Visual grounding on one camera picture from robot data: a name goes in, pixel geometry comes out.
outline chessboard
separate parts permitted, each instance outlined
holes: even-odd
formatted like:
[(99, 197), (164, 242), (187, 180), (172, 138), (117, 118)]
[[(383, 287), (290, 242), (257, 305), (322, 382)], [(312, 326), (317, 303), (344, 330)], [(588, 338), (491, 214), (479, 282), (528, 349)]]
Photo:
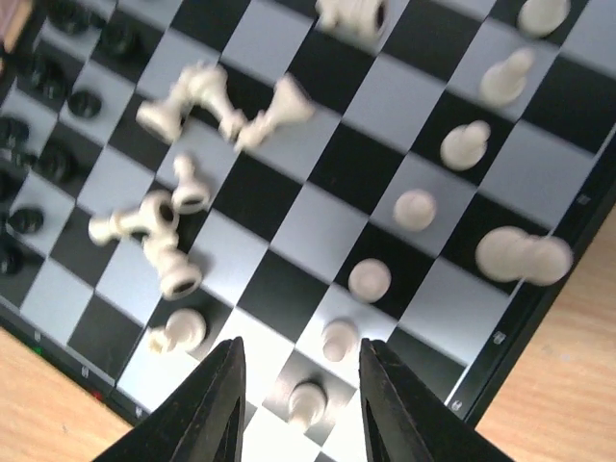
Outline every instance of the chessboard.
[[(84, 120), (10, 68), (3, 76), (1, 116), (28, 122), (25, 147), (42, 156), (61, 142), (79, 174), (54, 184), (2, 161), (13, 192), (4, 212), (44, 212), (36, 234), (3, 238), (24, 265), (0, 278), (2, 325), (132, 424), (215, 345), (241, 336), (250, 460), (366, 460), (357, 364), (323, 358), (321, 333), (336, 319), (386, 341), (452, 413), (478, 422), (566, 281), (495, 282), (476, 264), (478, 243), (514, 226), (564, 240), (578, 261), (616, 199), (616, 2), (572, 0), (555, 32), (531, 39), (516, 27), (523, 0), (389, 0), (380, 38), (366, 41), (325, 28), (315, 0), (81, 1), (130, 27), (140, 48), (114, 59), (99, 29), (69, 36), (42, 8), (33, 12), (17, 49), (54, 60), (73, 89), (98, 93), (102, 109)], [(521, 47), (535, 56), (524, 91), (488, 107), (482, 75)], [(196, 62), (226, 70), (229, 99), (249, 120), (286, 72), (317, 110), (237, 153), (195, 108), (169, 145), (136, 113), (167, 98)], [(485, 155), (447, 168), (444, 137), (475, 120), (491, 129)], [(180, 218), (178, 248), (204, 278), (169, 301), (139, 239), (96, 245), (89, 222), (172, 192), (173, 159), (185, 152), (212, 202)], [(414, 189), (437, 204), (420, 232), (392, 215)], [(366, 259), (391, 272), (373, 303), (348, 289)], [(207, 323), (204, 342), (169, 361), (152, 355), (146, 329), (187, 307)], [(286, 420), (289, 395), (306, 380), (322, 386), (327, 407), (301, 434)]]

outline toppled white pawn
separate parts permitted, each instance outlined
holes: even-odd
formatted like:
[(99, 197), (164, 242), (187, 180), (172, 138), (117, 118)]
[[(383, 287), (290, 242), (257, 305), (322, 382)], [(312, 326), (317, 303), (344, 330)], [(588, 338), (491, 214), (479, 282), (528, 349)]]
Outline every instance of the toppled white pawn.
[(177, 300), (194, 292), (203, 274), (197, 265), (189, 263), (188, 256), (177, 249), (175, 233), (150, 235), (143, 239), (143, 253), (159, 273), (160, 288), (165, 300)]
[(483, 101), (494, 107), (514, 102), (524, 91), (533, 64), (534, 52), (530, 48), (521, 48), (505, 61), (494, 64), (481, 79), (479, 91)]
[(173, 160), (173, 171), (179, 184), (171, 195), (173, 209), (178, 214), (195, 214), (208, 207), (210, 189), (195, 178), (194, 160), (188, 154), (179, 154)]
[(93, 243), (105, 245), (111, 239), (127, 238), (137, 231), (149, 234), (173, 232), (179, 219), (173, 211), (171, 195), (167, 191), (154, 191), (143, 198), (138, 210), (114, 212), (109, 218), (91, 218), (88, 233)]
[(181, 308), (169, 316), (166, 325), (147, 330), (147, 349), (155, 354), (190, 353), (201, 345), (206, 333), (203, 317), (193, 309)]
[(307, 121), (315, 113), (315, 107), (304, 90), (289, 73), (274, 86), (273, 98), (266, 111), (247, 124), (235, 144), (236, 152), (254, 149), (280, 125)]
[(467, 170), (485, 155), (490, 138), (490, 125), (476, 120), (451, 130), (441, 143), (441, 159), (452, 170)]
[(348, 277), (349, 291), (362, 301), (373, 303), (382, 298), (392, 284), (392, 274), (387, 266), (368, 258), (355, 265)]
[(357, 327), (345, 320), (334, 320), (328, 324), (321, 334), (321, 339), (323, 356), (332, 363), (348, 358), (359, 346)]
[(518, 27), (531, 37), (545, 37), (567, 19), (570, 10), (570, 0), (526, 0), (518, 15)]
[(436, 217), (436, 199), (423, 190), (405, 192), (394, 206), (394, 220), (409, 231), (423, 231)]
[(325, 414), (327, 395), (314, 383), (297, 385), (289, 397), (289, 425), (305, 433), (317, 424)]

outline wooden table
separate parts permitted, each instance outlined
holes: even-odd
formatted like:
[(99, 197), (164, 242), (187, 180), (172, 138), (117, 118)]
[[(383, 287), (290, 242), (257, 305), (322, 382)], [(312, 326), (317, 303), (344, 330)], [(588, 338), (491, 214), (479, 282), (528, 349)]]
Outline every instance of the wooden table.
[[(1, 330), (0, 351), (2, 462), (92, 460), (129, 429)], [(478, 429), (518, 461), (616, 461), (616, 211)]]

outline black chess piece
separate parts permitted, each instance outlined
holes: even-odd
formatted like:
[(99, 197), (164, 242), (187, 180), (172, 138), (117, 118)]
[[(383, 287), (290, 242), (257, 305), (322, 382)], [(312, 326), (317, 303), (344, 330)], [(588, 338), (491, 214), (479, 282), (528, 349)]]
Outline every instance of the black chess piece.
[(103, 102), (92, 91), (77, 90), (68, 97), (67, 106), (76, 117), (94, 118), (100, 113)]

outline black square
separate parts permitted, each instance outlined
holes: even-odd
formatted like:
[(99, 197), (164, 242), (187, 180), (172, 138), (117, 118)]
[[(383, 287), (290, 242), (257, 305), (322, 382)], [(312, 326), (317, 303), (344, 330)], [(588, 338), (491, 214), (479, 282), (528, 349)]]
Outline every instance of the black square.
[(136, 84), (141, 78), (150, 58), (152, 58), (159, 41), (161, 41), (163, 32), (145, 22), (139, 21), (121, 9), (114, 11), (109, 18), (108, 24), (125, 25), (133, 29), (139, 37), (137, 50), (129, 58), (117, 59), (105, 54), (100, 41), (98, 41), (91, 57), (97, 63)]
[(616, 80), (558, 57), (522, 117), (596, 153), (616, 120)]
[(124, 114), (109, 139), (109, 144), (142, 166), (158, 171), (169, 151), (169, 146), (137, 123), (137, 110), (144, 100), (145, 97), (137, 92), (131, 96)]
[(392, 275), (389, 290), (373, 305), (399, 320), (422, 285), (433, 260), (369, 222), (338, 271), (336, 282), (348, 288), (348, 277), (355, 265), (369, 258), (383, 262)]
[(327, 284), (268, 250), (238, 306), (296, 342), (326, 291)]
[(94, 294), (77, 322), (68, 346), (109, 377), (118, 379), (140, 335), (138, 325)]
[(222, 53), (249, 3), (250, 0), (185, 0), (171, 27)]
[[(490, 17), (518, 29), (518, 16), (525, 2), (526, 0), (497, 0), (490, 11)], [(562, 45), (576, 25), (587, 3), (588, 0), (571, 0), (571, 9), (567, 14), (567, 19), (554, 32), (543, 39), (556, 45)]]
[(320, 386), (327, 395), (327, 407), (323, 418), (308, 428), (306, 436), (322, 446), (331, 433), (336, 419), (347, 408), (355, 394), (355, 389), (326, 371), (321, 366), (294, 349), (278, 375), (271, 391), (263, 401), (263, 407), (283, 421), (289, 419), (289, 397), (291, 390), (302, 383), (313, 383)]
[(299, 190), (301, 185), (291, 178), (240, 154), (213, 207), (271, 242)]
[(96, 287), (116, 251), (117, 241), (103, 246), (93, 244), (88, 234), (89, 223), (90, 215), (75, 207), (51, 250), (51, 257), (77, 277)]
[(513, 129), (514, 123), (504, 117), (445, 91), (415, 139), (411, 150), (428, 161), (447, 168), (441, 160), (441, 143), (454, 128), (476, 120), (483, 120), (490, 125), (490, 140), (486, 153), (476, 166), (463, 171), (452, 171), (459, 177), (479, 185)]
[(536, 236), (548, 234), (548, 230), (542, 226), (477, 193), (451, 233), (441, 255), (458, 267), (511, 294), (518, 285), (517, 281), (493, 281), (483, 275), (475, 261), (475, 250), (479, 242), (487, 233), (502, 226), (514, 226)]
[(413, 0), (406, 6), (383, 51), (447, 81), (480, 25), (431, 0)]
[(312, 29), (291, 61), (289, 72), (312, 99), (344, 114), (373, 61), (365, 51)]
[(395, 149), (341, 123), (308, 181), (370, 215), (403, 159)]
[(232, 308), (199, 288), (181, 300), (161, 299), (147, 322), (148, 327), (154, 328), (165, 325), (169, 316), (181, 308), (190, 308), (198, 312), (207, 325), (205, 340), (195, 351), (191, 352), (195, 359), (202, 361), (210, 352), (220, 330), (229, 318)]
[(387, 345), (441, 401), (447, 399), (465, 369), (399, 327)]

